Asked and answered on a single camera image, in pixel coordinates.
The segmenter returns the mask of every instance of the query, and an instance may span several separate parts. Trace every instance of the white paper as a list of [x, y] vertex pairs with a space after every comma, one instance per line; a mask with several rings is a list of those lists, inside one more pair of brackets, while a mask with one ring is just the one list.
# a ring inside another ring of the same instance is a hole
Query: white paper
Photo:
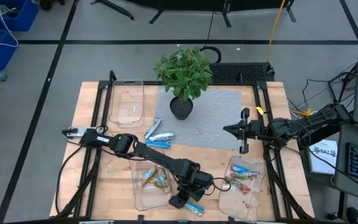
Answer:
[[[309, 147], [309, 149], [319, 158], [324, 159], [336, 167], [336, 156], [338, 146], [336, 141], [322, 140]], [[325, 162], [316, 158], [309, 151], [310, 172], [319, 174], [335, 174], [335, 170]]]

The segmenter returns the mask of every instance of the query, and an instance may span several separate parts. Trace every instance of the clear plastic container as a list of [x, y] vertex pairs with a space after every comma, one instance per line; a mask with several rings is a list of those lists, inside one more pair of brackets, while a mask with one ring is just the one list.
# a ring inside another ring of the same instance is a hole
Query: clear plastic container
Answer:
[[[242, 185], [245, 185], [246, 188], [250, 189], [250, 192], [245, 194], [243, 192], [244, 188], [240, 189], [232, 183], [232, 187], [229, 191], [221, 192], [218, 207], [221, 212], [234, 218], [239, 218], [246, 222], [255, 222], [257, 220], [262, 182], [265, 177], [265, 167], [257, 162], [243, 161], [241, 157], [234, 156], [230, 158], [225, 177], [232, 178], [232, 174], [236, 173], [232, 170], [234, 164], [245, 167], [249, 171], [258, 172], [259, 174], [257, 174], [256, 177], [251, 177], [246, 180], [234, 178], [235, 181], [240, 182]], [[228, 188], [229, 184], [225, 182], [223, 189]]]
[[[169, 170], [150, 161], [130, 161], [130, 165], [132, 183], [134, 184], [135, 208], [139, 211], [146, 211], [168, 205], [172, 196]], [[157, 179], [159, 187], [153, 184], [155, 179], [148, 178], [151, 175]]]
[[141, 80], [116, 80], [109, 120], [120, 128], [138, 128], [144, 120], [144, 86]]

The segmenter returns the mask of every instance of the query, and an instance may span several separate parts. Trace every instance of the wooden table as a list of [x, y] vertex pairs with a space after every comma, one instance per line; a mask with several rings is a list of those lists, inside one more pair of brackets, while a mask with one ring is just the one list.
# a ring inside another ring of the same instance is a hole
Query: wooden table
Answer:
[[[94, 108], [98, 82], [83, 82], [80, 95], [73, 118], [72, 126], [89, 126]], [[250, 108], [250, 119], [257, 119], [255, 109], [255, 97], [251, 86], [210, 86], [211, 89], [236, 90], [242, 93], [242, 107]], [[145, 117], [144, 125], [141, 128], [125, 128], [120, 129], [114, 123], [108, 120], [108, 134], [132, 133], [139, 137], [140, 141], [144, 141], [143, 133], [151, 127], [154, 119], [155, 104], [157, 101], [158, 86], [144, 86], [145, 100]], [[272, 106], [273, 117], [290, 118], [288, 110], [287, 98], [284, 91], [283, 83], [268, 83], [268, 93], [270, 104]], [[259, 92], [263, 102], [263, 93]], [[101, 109], [103, 110], [104, 96], [101, 100]], [[248, 161], [257, 161], [265, 164], [262, 158], [262, 142], [250, 139], [249, 153], [241, 155], [243, 159]], [[290, 141], [288, 147], [298, 150], [295, 141]], [[65, 158], [66, 159], [78, 146], [67, 144]], [[170, 150], [165, 151], [166, 155], [176, 158], [188, 158], [201, 164], [201, 170], [212, 174], [214, 177], [222, 177], [232, 156], [240, 156], [238, 151], [225, 151], [219, 149], [209, 149], [203, 147], [173, 145]], [[71, 199], [77, 190], [80, 181], [81, 168], [83, 165], [85, 150], [80, 151], [66, 165], [60, 181], [59, 207], [62, 209], [64, 205]], [[287, 179], [289, 191], [293, 194], [296, 201], [305, 209], [306, 213], [314, 216], [313, 207], [310, 200], [308, 186], [306, 184], [305, 174], [299, 154], [288, 149], [281, 150], [283, 168]], [[283, 205], [283, 196], [278, 187], [277, 195], [280, 205], [281, 217], [285, 217], [285, 209]], [[81, 214], [85, 214], [85, 206], [88, 198], [88, 192], [85, 192]], [[220, 212], [218, 208], [219, 191], [211, 196], [204, 196], [197, 204], [205, 208], [206, 213], [202, 217], [197, 217], [193, 213], [185, 209], [176, 209], [167, 205], [140, 212], [134, 207], [134, 191], [132, 185], [131, 167], [129, 161], [119, 159], [106, 153], [102, 153], [101, 163], [99, 167], [98, 182], [96, 184], [95, 199], [93, 205], [93, 220], [136, 220], [138, 215], [145, 215], [146, 220], [221, 220], [226, 221], [227, 215]], [[51, 215], [55, 215], [55, 207], [52, 206]], [[260, 194], [259, 207], [257, 210], [257, 220], [274, 221], [274, 213], [272, 208], [272, 199], [270, 196], [269, 181], [267, 175], [262, 183], [262, 193]]]

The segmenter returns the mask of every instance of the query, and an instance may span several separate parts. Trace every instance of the yellow tag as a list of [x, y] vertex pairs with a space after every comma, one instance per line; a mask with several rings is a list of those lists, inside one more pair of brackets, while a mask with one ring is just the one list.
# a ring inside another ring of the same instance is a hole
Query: yellow tag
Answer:
[[256, 109], [258, 110], [258, 112], [260, 113], [260, 115], [264, 114], [264, 111], [261, 107], [257, 106]]

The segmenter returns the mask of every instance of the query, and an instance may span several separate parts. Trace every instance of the concrete floor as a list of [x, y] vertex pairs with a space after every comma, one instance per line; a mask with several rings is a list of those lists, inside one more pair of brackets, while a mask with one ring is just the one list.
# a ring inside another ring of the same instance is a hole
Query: concrete floor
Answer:
[[[21, 44], [6, 68], [8, 79], [0, 81], [0, 204], [24, 143], [35, 107], [45, 82], [50, 89], [35, 129], [23, 170], [14, 191], [5, 222], [47, 218], [62, 164], [65, 138], [60, 131], [72, 121], [80, 84], [105, 80], [114, 70], [118, 79], [154, 80], [152, 65], [162, 54], [186, 48], [186, 44], [66, 44], [53, 78], [50, 66], [62, 36], [73, 0], [54, 4], [50, 12], [39, 11], [30, 31], [15, 32], [19, 40], [56, 40], [53, 44]], [[67, 40], [166, 40], [206, 39], [210, 12], [164, 12], [150, 25], [156, 10], [125, 1], [112, 0], [134, 16], [127, 17], [102, 5], [80, 0]], [[358, 26], [358, 1], [346, 1]], [[283, 12], [277, 26], [277, 40], [357, 40], [338, 0], [295, 0], [292, 23]], [[210, 39], [268, 40], [277, 9], [233, 12], [228, 15], [232, 28], [214, 15]], [[222, 62], [264, 62], [267, 45], [214, 44], [223, 54]], [[274, 45], [271, 63], [276, 81], [284, 82], [287, 96], [300, 103], [307, 78], [329, 80], [356, 62], [358, 45]], [[306, 97], [326, 88], [311, 83]], [[313, 98], [310, 108], [318, 110], [331, 101], [327, 91]], [[308, 182], [317, 217], [337, 209], [339, 192], [313, 181]], [[358, 199], [349, 197], [349, 206], [358, 209]]]

